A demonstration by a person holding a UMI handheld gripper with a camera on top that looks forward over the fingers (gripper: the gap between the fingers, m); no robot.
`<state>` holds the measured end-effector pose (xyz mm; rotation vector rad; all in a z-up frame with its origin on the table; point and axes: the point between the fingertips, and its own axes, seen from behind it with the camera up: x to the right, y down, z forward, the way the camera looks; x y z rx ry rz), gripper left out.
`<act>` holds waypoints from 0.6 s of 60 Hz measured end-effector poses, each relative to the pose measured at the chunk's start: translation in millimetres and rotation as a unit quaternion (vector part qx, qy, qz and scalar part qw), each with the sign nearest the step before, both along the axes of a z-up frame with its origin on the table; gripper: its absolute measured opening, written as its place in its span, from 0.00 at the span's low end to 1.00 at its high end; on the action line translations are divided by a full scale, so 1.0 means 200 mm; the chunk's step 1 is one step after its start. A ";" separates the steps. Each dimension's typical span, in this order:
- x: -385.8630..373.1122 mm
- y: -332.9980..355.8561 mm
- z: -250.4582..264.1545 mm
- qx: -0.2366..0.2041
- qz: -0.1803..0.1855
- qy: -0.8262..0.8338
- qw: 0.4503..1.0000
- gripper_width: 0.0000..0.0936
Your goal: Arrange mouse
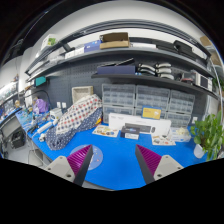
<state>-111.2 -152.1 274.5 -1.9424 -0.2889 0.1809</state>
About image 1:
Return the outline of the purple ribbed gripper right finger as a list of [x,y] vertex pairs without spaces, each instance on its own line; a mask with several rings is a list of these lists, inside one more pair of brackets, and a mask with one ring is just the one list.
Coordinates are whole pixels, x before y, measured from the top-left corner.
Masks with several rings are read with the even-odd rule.
[[141,145],[136,145],[135,155],[146,184],[150,184],[156,180],[164,178],[165,176],[183,168],[183,166],[171,156],[160,156]]

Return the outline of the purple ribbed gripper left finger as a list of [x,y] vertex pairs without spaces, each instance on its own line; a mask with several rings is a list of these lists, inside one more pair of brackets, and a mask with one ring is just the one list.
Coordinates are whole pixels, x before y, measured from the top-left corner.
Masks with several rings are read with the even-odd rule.
[[57,157],[45,170],[78,186],[82,186],[92,156],[93,147],[87,145],[68,157]]

